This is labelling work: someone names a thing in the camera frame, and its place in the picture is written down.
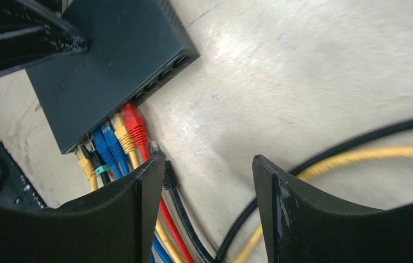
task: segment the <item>yellow ethernet cable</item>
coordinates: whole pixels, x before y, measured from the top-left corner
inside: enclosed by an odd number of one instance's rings
[[[261,238],[263,237],[263,228],[261,224],[255,229],[253,235],[251,236],[250,240],[245,244],[242,251],[238,254],[238,256],[232,261],[232,263],[242,263],[249,257],[249,255],[253,252],[254,248],[259,244]]]
[[[156,218],[155,230],[158,233],[161,242],[166,247],[169,255],[172,257],[174,263],[184,263],[184,260],[182,260],[182,257],[180,256],[179,252],[177,252],[176,247],[174,246],[166,230],[164,229],[159,216]]]
[[[140,166],[136,152],[137,147],[134,144],[131,135],[127,131],[126,126],[124,125],[124,119],[122,118],[122,115],[120,113],[114,114],[111,117],[111,124],[114,128],[114,134],[116,135],[116,138],[124,149],[124,152],[129,155],[131,159],[133,169],[136,169]]]
[[[92,192],[93,192],[98,189],[97,174],[95,173],[95,170],[93,169],[93,166],[90,160],[87,159],[85,155],[83,155],[83,152],[80,147],[81,145],[77,146],[78,163],[80,167],[82,168],[83,172],[85,173],[85,176],[90,181],[90,185],[92,187]]]

